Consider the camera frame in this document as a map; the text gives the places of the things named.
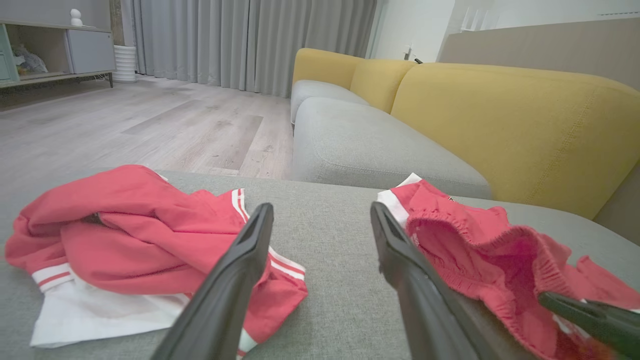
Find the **clothing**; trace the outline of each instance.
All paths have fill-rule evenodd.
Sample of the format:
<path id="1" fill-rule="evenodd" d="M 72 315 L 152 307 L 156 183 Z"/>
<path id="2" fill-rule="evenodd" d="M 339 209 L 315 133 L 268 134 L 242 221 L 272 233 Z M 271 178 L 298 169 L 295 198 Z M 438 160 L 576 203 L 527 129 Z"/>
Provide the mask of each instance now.
<path id="1" fill-rule="evenodd" d="M 417 248 L 452 289 L 487 308 L 527 349 L 544 359 L 601 358 L 602 344 L 538 303 L 543 291 L 640 309 L 640 294 L 607 270 L 524 225 L 503 208 L 458 204 L 412 174 L 378 194 Z"/>
<path id="2" fill-rule="evenodd" d="M 49 190 L 14 221 L 5 256 L 45 295 L 32 346 L 170 327 L 248 219 L 244 190 L 180 192 L 126 165 Z M 239 355 L 307 296 L 305 269 L 269 250 Z"/>

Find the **gray sofa seat cushion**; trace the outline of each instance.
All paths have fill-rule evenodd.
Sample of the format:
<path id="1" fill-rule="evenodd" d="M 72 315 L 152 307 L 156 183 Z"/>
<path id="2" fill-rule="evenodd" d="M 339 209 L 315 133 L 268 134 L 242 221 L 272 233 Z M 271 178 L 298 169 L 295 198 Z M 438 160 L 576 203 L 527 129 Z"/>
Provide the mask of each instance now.
<path id="1" fill-rule="evenodd" d="M 342 86 L 315 80 L 298 80 L 291 88 L 291 124 L 296 123 L 296 113 L 302 102 L 310 97 L 325 97 L 369 105 L 363 98 Z"/>
<path id="2" fill-rule="evenodd" d="M 0 240 L 12 233 L 20 209 L 42 192 L 95 174 L 84 170 L 45 179 L 38 188 L 15 194 L 0 207 Z M 271 245 L 279 254 L 302 264 L 309 296 L 250 359 L 409 359 L 395 291 L 378 272 L 369 207 L 380 190 L 270 179 L 210 176 L 159 171 L 183 192 L 199 189 L 221 194 L 245 188 L 251 213 L 270 202 L 275 215 Z M 640 290 L 637 259 L 640 247 L 577 215 L 563 211 L 482 199 L 454 197 L 478 208 L 503 206 L 512 224 L 525 224 L 572 248 L 569 263 L 590 255 Z M 482 303 L 458 296 L 502 359 L 534 359 L 510 336 Z M 0 262 L 0 304 L 6 359 L 148 359 L 166 331 L 85 341 L 55 349 L 29 348 L 42 294 L 28 274 Z"/>
<path id="3" fill-rule="evenodd" d="M 300 106 L 293 180 L 391 188 L 412 172 L 450 195 L 491 199 L 478 171 L 384 111 L 322 98 Z"/>

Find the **red garment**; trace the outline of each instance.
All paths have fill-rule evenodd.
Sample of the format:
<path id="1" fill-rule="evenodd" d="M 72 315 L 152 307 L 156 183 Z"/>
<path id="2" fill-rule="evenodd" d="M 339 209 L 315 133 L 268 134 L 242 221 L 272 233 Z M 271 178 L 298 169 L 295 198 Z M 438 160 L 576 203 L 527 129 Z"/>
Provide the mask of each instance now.
<path id="1" fill-rule="evenodd" d="M 43 292 L 77 275 L 120 294 L 191 295 L 247 219 L 243 189 L 188 195 L 148 168 L 126 165 L 49 190 L 26 206 L 5 256 Z M 304 274 L 269 251 L 244 320 L 253 341 L 274 334 L 307 296 Z"/>
<path id="2" fill-rule="evenodd" d="M 381 192 L 379 201 L 406 221 L 408 236 L 452 289 L 482 300 L 537 356 L 603 356 L 602 344 L 538 303 L 543 291 L 640 309 L 640 294 L 588 256 L 573 267 L 567 264 L 571 249 L 531 227 L 510 225 L 503 208 L 465 206 L 411 178 Z"/>

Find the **yellow cushion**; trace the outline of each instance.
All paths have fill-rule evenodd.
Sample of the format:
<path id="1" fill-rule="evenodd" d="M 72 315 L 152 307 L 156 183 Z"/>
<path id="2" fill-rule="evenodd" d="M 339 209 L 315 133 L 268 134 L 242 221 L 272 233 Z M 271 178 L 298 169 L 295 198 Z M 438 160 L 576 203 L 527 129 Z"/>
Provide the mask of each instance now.
<path id="1" fill-rule="evenodd" d="M 374 108 L 390 113 L 402 78 L 415 65 L 404 60 L 362 61 L 353 73 L 350 90 Z"/>
<path id="2" fill-rule="evenodd" d="M 361 61 L 364 59 L 331 51 L 303 48 L 296 53 L 292 84 L 303 79 L 316 80 L 348 89 L 351 87 L 353 72 Z"/>
<path id="3" fill-rule="evenodd" d="M 640 93 L 597 76 L 423 64 L 391 115 L 476 168 L 496 200 L 586 218 L 640 158 Z"/>

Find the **white figurine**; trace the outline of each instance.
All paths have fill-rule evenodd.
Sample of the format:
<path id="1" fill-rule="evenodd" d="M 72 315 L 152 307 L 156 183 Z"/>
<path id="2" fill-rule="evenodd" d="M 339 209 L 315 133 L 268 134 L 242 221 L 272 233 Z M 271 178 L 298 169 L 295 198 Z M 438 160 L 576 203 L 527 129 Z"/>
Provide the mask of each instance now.
<path id="1" fill-rule="evenodd" d="M 71 9 L 71 25 L 82 26 L 82 20 L 80 20 L 82 14 L 78 9 Z"/>

